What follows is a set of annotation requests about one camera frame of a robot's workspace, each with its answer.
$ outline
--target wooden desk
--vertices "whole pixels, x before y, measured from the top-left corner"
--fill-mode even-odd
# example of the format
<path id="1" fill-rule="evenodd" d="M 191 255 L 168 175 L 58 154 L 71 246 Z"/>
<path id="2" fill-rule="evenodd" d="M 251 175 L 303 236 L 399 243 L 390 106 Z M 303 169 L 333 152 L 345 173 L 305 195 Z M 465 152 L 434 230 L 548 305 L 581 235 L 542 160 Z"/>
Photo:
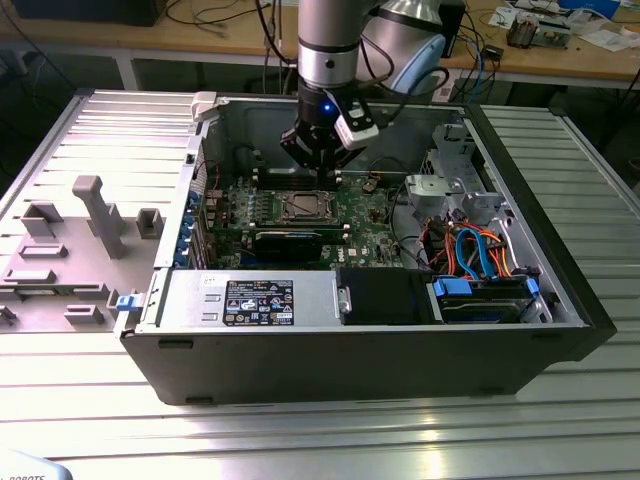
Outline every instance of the wooden desk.
<path id="1" fill-rule="evenodd" d="M 195 0 L 195 5 L 224 4 L 226 0 Z M 473 0 L 471 16 L 476 28 L 491 43 L 505 50 L 500 80 L 603 88 L 625 88 L 640 65 L 640 51 L 625 49 L 612 53 L 580 38 L 572 38 L 567 50 L 536 47 L 520 50 L 506 45 L 506 30 L 487 25 L 489 12 L 500 0 Z M 232 8 L 220 10 L 220 17 L 252 8 L 253 2 L 242 0 Z M 175 17 L 191 20 L 189 2 L 172 9 Z M 227 38 L 203 31 L 192 25 L 182 25 L 167 17 L 156 26 L 68 22 L 54 20 L 23 20 L 13 12 L 16 23 L 45 51 L 80 55 L 108 56 L 116 60 L 126 89 L 138 89 L 132 65 L 133 59 L 158 59 L 205 63 L 240 63 L 261 65 L 264 61 L 263 34 L 257 15 L 248 14 L 227 22 Z M 619 21 L 638 21 L 640 14 L 623 11 Z M 297 9 L 283 8 L 283 50 L 294 56 L 297 47 Z M 0 45 L 7 50 L 29 50 L 11 25 L 0 22 Z M 463 42 L 458 41 L 454 55 L 442 59 L 441 65 L 459 76 L 463 69 L 473 67 L 473 60 Z M 272 56 L 271 64 L 277 59 Z"/>

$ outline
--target motherboard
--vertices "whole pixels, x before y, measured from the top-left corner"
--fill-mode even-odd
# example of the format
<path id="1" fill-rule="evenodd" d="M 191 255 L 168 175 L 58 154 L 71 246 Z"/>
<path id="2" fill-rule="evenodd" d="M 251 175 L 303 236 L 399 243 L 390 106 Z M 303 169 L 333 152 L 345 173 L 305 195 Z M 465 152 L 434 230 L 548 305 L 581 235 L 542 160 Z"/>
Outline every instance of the motherboard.
<path id="1" fill-rule="evenodd" d="M 268 190 L 237 179 L 206 195 L 210 268 L 401 267 L 389 228 L 394 189 L 345 176 L 337 191 Z"/>

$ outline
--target power supply label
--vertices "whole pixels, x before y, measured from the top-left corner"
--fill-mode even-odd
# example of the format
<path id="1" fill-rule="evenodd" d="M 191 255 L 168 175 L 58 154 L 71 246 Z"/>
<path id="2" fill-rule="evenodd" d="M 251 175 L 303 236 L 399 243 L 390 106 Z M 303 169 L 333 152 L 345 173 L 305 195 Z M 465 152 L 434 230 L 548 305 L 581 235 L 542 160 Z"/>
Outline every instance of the power supply label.
<path id="1" fill-rule="evenodd" d="M 229 327 L 293 325 L 293 281 L 228 281 L 223 321 Z"/>

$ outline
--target blue latch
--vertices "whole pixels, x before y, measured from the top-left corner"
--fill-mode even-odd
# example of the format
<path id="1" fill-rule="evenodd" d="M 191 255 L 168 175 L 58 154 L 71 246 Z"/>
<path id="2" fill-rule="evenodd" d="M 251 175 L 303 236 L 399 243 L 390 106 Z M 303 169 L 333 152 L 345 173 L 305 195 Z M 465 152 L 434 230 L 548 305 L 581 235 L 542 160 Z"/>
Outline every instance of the blue latch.
<path id="1" fill-rule="evenodd" d="M 464 278 L 439 278 L 433 284 L 433 290 L 436 297 L 446 295 L 473 295 L 471 284 Z"/>
<path id="2" fill-rule="evenodd" d="M 145 295 L 135 293 L 133 295 L 120 295 L 116 301 L 116 310 L 119 312 L 136 312 L 144 308 Z"/>
<path id="3" fill-rule="evenodd" d="M 200 203 L 200 195 L 198 195 L 193 190 L 189 190 L 189 193 L 187 194 L 187 202 L 190 207 L 192 207 L 193 205 L 198 205 Z"/>
<path id="4" fill-rule="evenodd" d="M 540 293 L 540 287 L 538 287 L 538 282 L 536 282 L 535 278 L 527 278 L 527 288 L 531 292 L 531 295 L 537 297 Z"/>
<path id="5" fill-rule="evenodd" d="M 173 264 L 178 267 L 186 267 L 187 266 L 187 256 L 183 255 L 182 252 L 177 251 L 173 255 Z"/>

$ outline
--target robotic arm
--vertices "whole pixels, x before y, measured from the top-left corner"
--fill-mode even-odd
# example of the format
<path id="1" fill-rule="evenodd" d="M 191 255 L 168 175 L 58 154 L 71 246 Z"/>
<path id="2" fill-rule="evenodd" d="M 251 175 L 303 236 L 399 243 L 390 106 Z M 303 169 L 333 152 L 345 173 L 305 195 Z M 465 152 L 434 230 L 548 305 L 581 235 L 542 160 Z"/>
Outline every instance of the robotic arm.
<path id="1" fill-rule="evenodd" d="M 411 78 L 437 64 L 442 54 L 440 0 L 382 4 L 380 0 L 300 0 L 298 117 L 280 143 L 319 178 L 357 157 L 385 126 L 372 116 L 364 98 L 366 88 L 384 82 L 392 90 L 407 93 Z M 363 33 L 368 40 L 364 44 Z M 379 51 L 382 45 L 393 60 L 385 60 Z M 359 59 L 362 50 L 368 66 Z M 384 75 L 372 79 L 370 71 Z M 357 76 L 364 81 L 356 80 Z"/>

